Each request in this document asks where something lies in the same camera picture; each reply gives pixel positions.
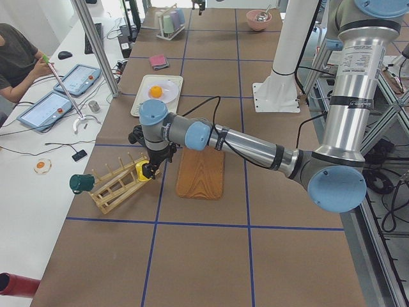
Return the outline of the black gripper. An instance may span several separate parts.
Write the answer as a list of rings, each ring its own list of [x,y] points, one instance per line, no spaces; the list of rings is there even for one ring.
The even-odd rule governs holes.
[[[199,15],[202,15],[203,10],[205,9],[205,0],[191,0],[192,9],[194,10],[196,6],[199,8]]]
[[[164,162],[172,162],[173,155],[176,153],[176,144],[173,142],[161,141],[159,149],[154,149],[156,143],[145,139],[141,125],[136,125],[128,135],[130,144],[139,143],[147,150],[149,162],[142,165],[142,173],[148,179],[156,179],[159,165]]]

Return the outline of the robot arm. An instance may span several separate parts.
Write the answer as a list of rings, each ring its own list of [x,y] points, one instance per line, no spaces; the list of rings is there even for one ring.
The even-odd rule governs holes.
[[[407,1],[330,3],[327,36],[339,39],[342,51],[317,149],[290,150],[210,120],[172,113],[163,102],[149,99],[141,104],[140,123],[128,136],[131,143],[147,150],[143,175],[154,178],[161,163],[172,159],[177,146],[197,151],[211,147],[280,171],[298,182],[324,210],[347,212],[359,206],[367,192],[362,140],[385,49],[399,36],[407,12]]]

